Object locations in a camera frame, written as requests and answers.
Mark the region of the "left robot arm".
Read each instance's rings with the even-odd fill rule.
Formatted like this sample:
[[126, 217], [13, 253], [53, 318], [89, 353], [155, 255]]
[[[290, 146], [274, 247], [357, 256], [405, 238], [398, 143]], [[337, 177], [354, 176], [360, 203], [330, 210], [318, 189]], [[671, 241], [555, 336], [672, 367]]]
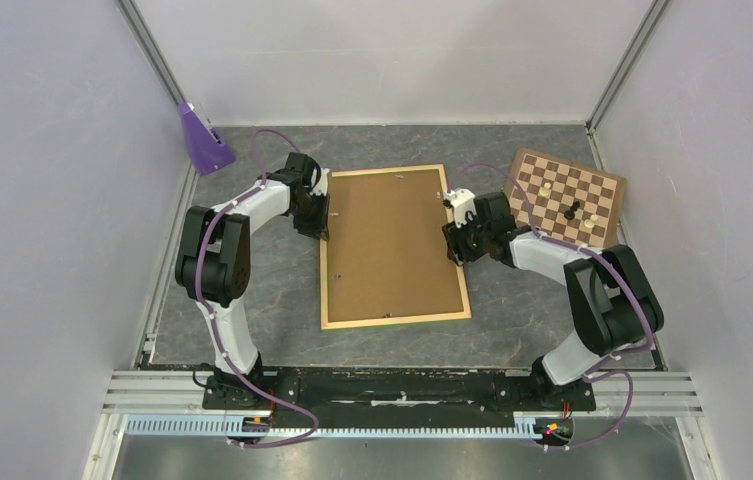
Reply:
[[301, 235], [329, 237], [329, 169], [292, 152], [283, 168], [261, 175], [245, 192], [213, 207], [185, 213], [174, 276], [199, 307], [215, 351], [207, 389], [228, 393], [243, 408], [266, 393], [260, 354], [251, 339], [243, 297], [252, 273], [252, 236], [269, 220], [285, 216]]

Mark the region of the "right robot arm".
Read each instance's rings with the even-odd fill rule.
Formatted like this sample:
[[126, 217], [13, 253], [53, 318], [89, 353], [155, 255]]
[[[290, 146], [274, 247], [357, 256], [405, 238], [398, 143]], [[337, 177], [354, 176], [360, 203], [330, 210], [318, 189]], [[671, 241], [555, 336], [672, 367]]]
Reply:
[[537, 405], [554, 408], [571, 385], [609, 360], [654, 348], [664, 314], [630, 247], [576, 245], [520, 226], [502, 192], [476, 196], [450, 190], [443, 203], [454, 217], [442, 228], [451, 261], [462, 266], [488, 256], [567, 290], [573, 330], [531, 367], [529, 392]]

